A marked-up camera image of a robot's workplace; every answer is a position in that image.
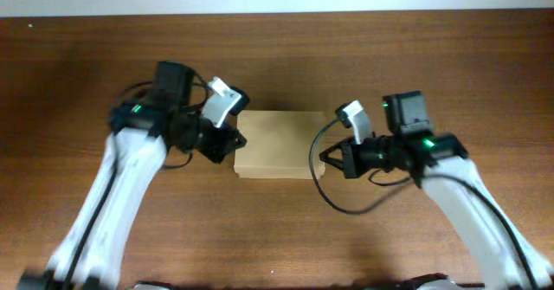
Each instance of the green led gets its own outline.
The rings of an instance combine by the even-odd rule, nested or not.
[[[423,140],[423,143],[424,143],[427,147],[433,147],[433,146],[435,146],[435,143],[431,142],[431,141],[428,140],[428,139],[424,139],[424,140]]]

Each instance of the wooden table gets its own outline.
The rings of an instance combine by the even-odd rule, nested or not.
[[[507,215],[554,260],[553,13],[0,20],[0,285],[45,267],[100,165],[110,104],[162,60],[242,88],[250,109],[332,112],[358,99],[378,133],[387,133],[381,96],[422,90],[437,131],[459,137]],[[156,176],[126,245],[122,285],[326,287],[435,272],[480,280],[416,187],[354,217],[327,206],[312,181],[238,179],[232,166],[233,157],[222,165],[196,157]],[[322,183],[352,208],[387,191],[332,168]]]

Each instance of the beige box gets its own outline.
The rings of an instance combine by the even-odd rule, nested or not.
[[[325,126],[322,112],[243,111],[237,128],[248,141],[235,152],[235,172],[247,178],[312,178],[308,156],[313,139]],[[325,171],[319,153],[314,151],[316,177]]]

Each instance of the brown tabletop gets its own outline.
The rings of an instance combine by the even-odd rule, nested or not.
[[[0,20],[2,288],[45,267],[96,176],[110,104],[162,60],[242,88],[249,109],[331,113],[358,99],[383,134],[381,97],[422,90],[437,132],[458,136],[506,214],[554,260],[552,10],[16,18]],[[387,191],[333,168],[322,184],[351,208]],[[436,272],[480,280],[416,187],[347,216],[312,181],[239,179],[233,157],[197,156],[150,185],[121,284],[325,287]]]

